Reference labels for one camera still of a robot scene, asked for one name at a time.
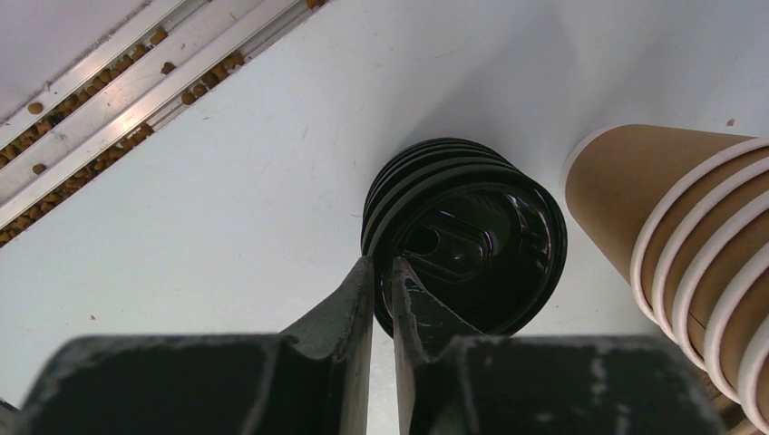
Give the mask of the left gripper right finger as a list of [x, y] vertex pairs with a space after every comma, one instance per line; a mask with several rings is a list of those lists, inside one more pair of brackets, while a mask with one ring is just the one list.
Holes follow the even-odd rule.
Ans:
[[480, 333], [409, 263], [391, 274], [403, 434], [722, 434], [700, 377], [638, 335]]

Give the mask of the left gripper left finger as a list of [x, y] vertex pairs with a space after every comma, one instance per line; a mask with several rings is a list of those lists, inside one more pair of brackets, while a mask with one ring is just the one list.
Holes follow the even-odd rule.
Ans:
[[84, 336], [48, 361], [21, 434], [363, 434], [373, 265], [279, 333]]

